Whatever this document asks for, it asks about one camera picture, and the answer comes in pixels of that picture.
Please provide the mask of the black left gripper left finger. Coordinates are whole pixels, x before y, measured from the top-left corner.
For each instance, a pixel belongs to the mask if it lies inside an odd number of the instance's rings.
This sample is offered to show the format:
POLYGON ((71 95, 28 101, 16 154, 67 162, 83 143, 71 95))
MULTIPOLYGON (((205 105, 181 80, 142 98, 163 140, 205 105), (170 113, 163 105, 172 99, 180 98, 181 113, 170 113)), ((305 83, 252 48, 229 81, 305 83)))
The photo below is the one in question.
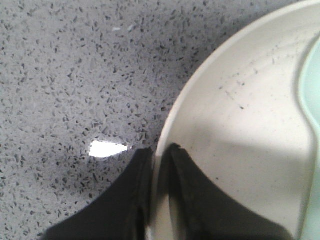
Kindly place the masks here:
POLYGON ((150 217, 152 150, 138 149, 118 179, 77 214, 49 228, 45 240, 144 240, 150 217))

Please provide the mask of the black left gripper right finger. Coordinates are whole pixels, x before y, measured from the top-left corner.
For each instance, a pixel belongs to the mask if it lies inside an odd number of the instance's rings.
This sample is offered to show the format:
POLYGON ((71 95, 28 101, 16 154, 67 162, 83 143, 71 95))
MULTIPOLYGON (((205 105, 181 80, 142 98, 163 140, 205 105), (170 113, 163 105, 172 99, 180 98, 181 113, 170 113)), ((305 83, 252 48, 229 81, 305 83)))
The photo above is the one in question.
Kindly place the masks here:
POLYGON ((177 144, 167 149, 173 229, 180 240, 290 240, 288 231, 219 189, 177 144))

